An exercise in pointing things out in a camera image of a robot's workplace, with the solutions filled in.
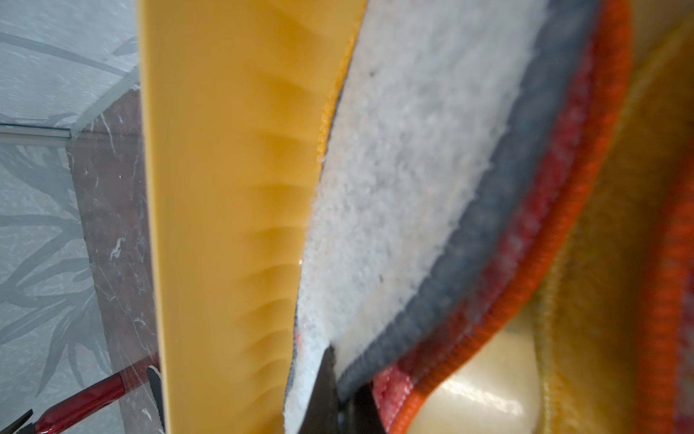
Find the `fleece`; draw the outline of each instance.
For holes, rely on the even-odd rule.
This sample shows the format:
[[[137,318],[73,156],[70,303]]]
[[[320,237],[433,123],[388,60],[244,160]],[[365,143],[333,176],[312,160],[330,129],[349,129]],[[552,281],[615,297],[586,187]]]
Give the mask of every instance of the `fleece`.
[[[325,348],[345,400],[474,284],[545,153],[597,4],[369,2],[303,255],[288,433]]]

